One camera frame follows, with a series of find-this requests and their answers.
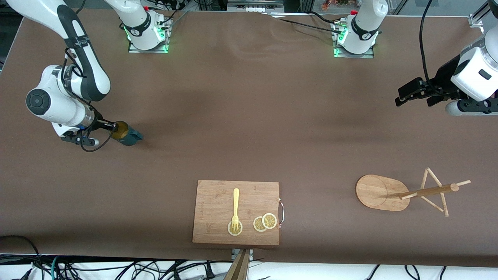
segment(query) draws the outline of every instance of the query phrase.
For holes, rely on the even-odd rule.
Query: fork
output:
[[[237,210],[239,208],[239,189],[234,189],[234,215],[232,217],[232,232],[237,232],[239,230],[239,217],[237,216]]]

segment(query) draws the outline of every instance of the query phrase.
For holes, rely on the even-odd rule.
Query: brown paper tablecloth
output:
[[[325,31],[219,12],[185,15],[168,54],[128,54],[112,10],[79,16],[112,83],[95,106],[145,139],[85,153],[33,116],[25,96],[62,63],[64,43],[25,19],[0,75],[0,234],[28,236],[44,254],[228,259],[229,246],[191,243],[197,180],[269,181],[286,218],[281,245],[255,258],[498,264],[496,117],[394,104],[423,75],[419,17],[387,17],[367,60],[334,58]],[[428,17],[430,75],[479,35],[466,18]],[[422,200],[387,212],[355,196],[365,174],[415,190],[426,167],[443,183],[472,181],[446,196],[448,218]],[[4,252],[30,252],[6,242]]]

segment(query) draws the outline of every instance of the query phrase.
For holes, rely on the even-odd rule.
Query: bamboo cutting board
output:
[[[233,191],[235,188],[240,190],[238,216],[243,229],[239,235],[232,236],[228,233],[227,227],[234,214]],[[256,217],[266,213],[274,214],[280,221],[278,217],[279,198],[279,183],[199,180],[192,242],[279,245],[278,224],[275,228],[264,232],[258,232],[252,226]]]

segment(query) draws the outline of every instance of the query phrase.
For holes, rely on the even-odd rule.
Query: lemon slice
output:
[[[254,222],[252,222],[252,226],[254,227],[255,230],[259,232],[263,232],[266,230],[266,227],[263,225],[263,216],[256,217],[254,219]]]
[[[264,214],[261,219],[263,221],[263,226],[269,230],[277,225],[277,217],[271,213]]]
[[[242,223],[239,221],[239,227],[237,228],[237,230],[235,232],[233,232],[232,231],[232,221],[230,221],[228,223],[227,230],[228,230],[228,233],[230,233],[231,235],[237,236],[242,232]]]

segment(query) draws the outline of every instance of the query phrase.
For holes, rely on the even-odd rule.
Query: wooden post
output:
[[[442,187],[433,187],[433,188],[428,188],[428,189],[420,189],[417,191],[409,191],[405,193],[399,194],[399,198],[402,200],[411,198],[411,197],[419,197],[419,196],[428,196],[428,195],[434,195],[434,194],[439,194],[439,193],[446,193],[446,192],[454,192],[458,191],[459,187],[457,184],[449,184],[449,185],[444,185]]]
[[[249,262],[250,250],[241,249],[223,280],[247,280]]]

